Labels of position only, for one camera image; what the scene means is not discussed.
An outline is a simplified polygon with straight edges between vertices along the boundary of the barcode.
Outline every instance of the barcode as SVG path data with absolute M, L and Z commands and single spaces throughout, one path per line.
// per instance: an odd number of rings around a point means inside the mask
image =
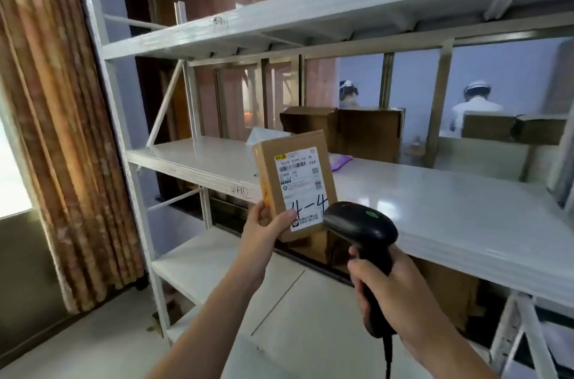
M 305 166 L 307 163 L 305 161 L 300 161 L 298 163 L 295 164 L 289 164 L 286 166 L 281 166 L 279 168 L 279 172 L 287 172 L 287 171 L 292 171 L 293 169 L 298 169 L 301 168 L 303 166 Z

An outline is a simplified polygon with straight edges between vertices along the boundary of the purple package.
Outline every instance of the purple package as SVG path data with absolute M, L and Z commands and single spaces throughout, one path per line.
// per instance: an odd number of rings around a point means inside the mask
M 331 170 L 333 172 L 338 171 L 352 159 L 353 157 L 348 155 L 329 154 L 329 162 L 331 163 Z

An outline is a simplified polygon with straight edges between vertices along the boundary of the white cap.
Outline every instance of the white cap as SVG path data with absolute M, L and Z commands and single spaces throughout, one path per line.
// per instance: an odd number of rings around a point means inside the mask
M 492 88 L 492 86 L 486 81 L 475 81 L 474 83 L 467 85 L 466 89 L 464 89 L 464 93 L 466 94 L 467 91 L 475 89 L 476 87 L 486 87 L 488 89 Z

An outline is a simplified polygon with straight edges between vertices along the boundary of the white shirt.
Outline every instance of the white shirt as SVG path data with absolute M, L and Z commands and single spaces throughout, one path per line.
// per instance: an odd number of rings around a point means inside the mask
M 452 107 L 455 115 L 455 131 L 460 133 L 463 129 L 464 114 L 467 111 L 502 111 L 503 108 L 496 102 L 484 99 L 482 96 L 475 96 L 468 102 L 463 102 Z

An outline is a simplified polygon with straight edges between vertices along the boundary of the white label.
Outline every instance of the white label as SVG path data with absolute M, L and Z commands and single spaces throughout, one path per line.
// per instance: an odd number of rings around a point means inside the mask
M 321 223 L 329 206 L 316 147 L 275 157 L 285 208 L 297 210 L 292 231 Z

